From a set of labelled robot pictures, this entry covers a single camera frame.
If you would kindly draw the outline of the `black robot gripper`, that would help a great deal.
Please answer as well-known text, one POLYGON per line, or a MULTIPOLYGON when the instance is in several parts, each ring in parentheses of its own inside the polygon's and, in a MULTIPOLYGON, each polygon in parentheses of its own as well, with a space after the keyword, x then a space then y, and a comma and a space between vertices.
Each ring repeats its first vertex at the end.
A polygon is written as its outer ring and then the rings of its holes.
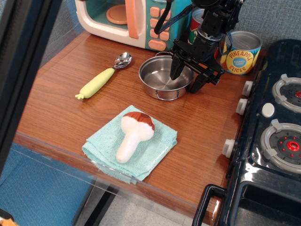
POLYGON ((197 93, 207 83, 218 84, 221 75, 225 73, 225 70, 214 58, 223 34, 210 36, 202 30, 201 26, 198 27, 197 32, 193 44, 175 39, 170 50, 172 56, 171 80, 177 79, 185 66, 198 74, 190 86, 189 93, 197 93))

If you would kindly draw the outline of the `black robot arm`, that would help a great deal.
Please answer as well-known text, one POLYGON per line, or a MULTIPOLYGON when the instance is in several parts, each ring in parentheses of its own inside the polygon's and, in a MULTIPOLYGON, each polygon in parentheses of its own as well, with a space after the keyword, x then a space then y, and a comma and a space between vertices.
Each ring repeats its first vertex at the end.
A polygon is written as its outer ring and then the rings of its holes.
POLYGON ((172 54, 170 78, 175 80, 184 67, 197 74, 190 87, 190 93, 197 93, 205 84, 216 85, 225 70, 215 60, 214 54, 221 51, 224 35, 238 23, 242 0, 194 0, 192 6, 203 8, 203 22, 197 29, 193 44, 175 39, 170 50, 172 54))

